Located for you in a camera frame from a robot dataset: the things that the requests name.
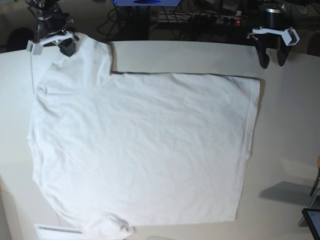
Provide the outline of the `white T-shirt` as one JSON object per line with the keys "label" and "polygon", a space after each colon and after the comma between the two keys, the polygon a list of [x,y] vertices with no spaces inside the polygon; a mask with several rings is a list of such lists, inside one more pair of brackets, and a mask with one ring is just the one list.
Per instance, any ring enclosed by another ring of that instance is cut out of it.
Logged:
{"label": "white T-shirt", "polygon": [[137,226],[234,221],[260,82],[183,73],[112,73],[113,50],[85,34],[34,91],[33,180],[93,240]]}

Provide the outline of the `blue box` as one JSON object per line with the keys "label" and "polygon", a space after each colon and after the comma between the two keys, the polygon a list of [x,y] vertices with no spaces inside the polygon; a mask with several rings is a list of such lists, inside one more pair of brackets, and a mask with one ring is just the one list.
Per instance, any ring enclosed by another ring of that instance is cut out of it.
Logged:
{"label": "blue box", "polygon": [[113,0],[112,2],[119,7],[133,7],[133,6],[176,7],[180,3],[180,0]]}

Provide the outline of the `black tablet screen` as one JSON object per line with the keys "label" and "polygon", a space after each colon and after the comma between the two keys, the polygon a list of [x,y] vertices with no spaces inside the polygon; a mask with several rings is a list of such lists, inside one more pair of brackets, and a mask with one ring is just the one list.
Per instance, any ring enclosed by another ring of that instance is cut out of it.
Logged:
{"label": "black tablet screen", "polygon": [[314,240],[320,240],[320,210],[304,208],[302,210],[304,219],[310,229]]}

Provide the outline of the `white paper sheet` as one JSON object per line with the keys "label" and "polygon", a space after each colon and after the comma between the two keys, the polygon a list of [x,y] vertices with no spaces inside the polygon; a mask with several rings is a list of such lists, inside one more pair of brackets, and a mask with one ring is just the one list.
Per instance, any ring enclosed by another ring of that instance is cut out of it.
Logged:
{"label": "white paper sheet", "polygon": [[35,231],[40,240],[86,240],[77,229],[35,224]]}

